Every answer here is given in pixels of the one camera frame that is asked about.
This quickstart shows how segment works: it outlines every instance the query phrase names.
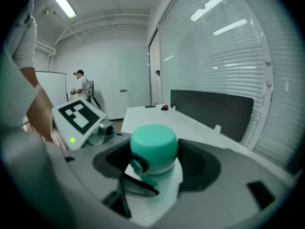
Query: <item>white metal frame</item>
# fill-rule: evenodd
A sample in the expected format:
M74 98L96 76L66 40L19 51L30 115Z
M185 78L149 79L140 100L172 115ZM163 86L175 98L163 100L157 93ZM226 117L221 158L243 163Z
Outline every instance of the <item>white metal frame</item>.
M273 91L273 67L271 62L271 53L268 47L267 39L265 37L265 33L262 29L261 24L259 23L257 17L253 13L250 6L247 4L245 0L239 0L243 7L246 9L249 17L251 19L251 24L254 27L257 39L260 43L263 52L263 59L264 59L264 102L261 108L261 116L258 120L256 129L254 134L251 138L251 141L248 145L248 149L253 150L258 139L260 138L262 131L264 129L265 123L267 121L267 116L269 113L271 98L272 98L272 91Z

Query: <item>whiteboard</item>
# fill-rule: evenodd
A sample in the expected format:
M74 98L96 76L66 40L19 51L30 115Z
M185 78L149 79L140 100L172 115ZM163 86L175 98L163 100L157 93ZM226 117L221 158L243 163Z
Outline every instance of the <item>whiteboard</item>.
M51 100L53 106L57 106L68 101L66 89L66 74L36 71L39 84Z

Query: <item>door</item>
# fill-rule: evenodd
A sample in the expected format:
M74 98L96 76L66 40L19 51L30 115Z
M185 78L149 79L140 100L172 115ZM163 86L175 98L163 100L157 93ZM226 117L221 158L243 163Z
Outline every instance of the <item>door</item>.
M161 97L161 76L160 73L160 41L159 33L154 36L152 43L149 47L150 53L150 71L151 71L151 93L152 104L160 104L162 102Z
M149 66L144 47L120 48L119 81L122 111L150 104Z

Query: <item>sleeve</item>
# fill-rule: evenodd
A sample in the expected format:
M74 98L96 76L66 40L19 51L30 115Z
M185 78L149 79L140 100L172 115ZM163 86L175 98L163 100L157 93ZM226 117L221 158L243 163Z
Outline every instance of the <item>sleeve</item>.
M83 78L82 78L82 79L79 79L79 80L78 80L78 87L77 87L77 90L82 90L82 89L83 89L83 86L84 86L84 80L83 80Z
M32 19L30 27L26 29L13 55L13 60L19 69L34 67L33 55L37 37L37 25L35 19Z

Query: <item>ceiling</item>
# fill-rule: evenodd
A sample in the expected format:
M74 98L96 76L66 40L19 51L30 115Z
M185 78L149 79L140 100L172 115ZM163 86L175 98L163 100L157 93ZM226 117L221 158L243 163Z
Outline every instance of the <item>ceiling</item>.
M113 25L146 25L156 0L69 0L76 11L70 19L55 0L35 0L37 37L55 45L73 34Z

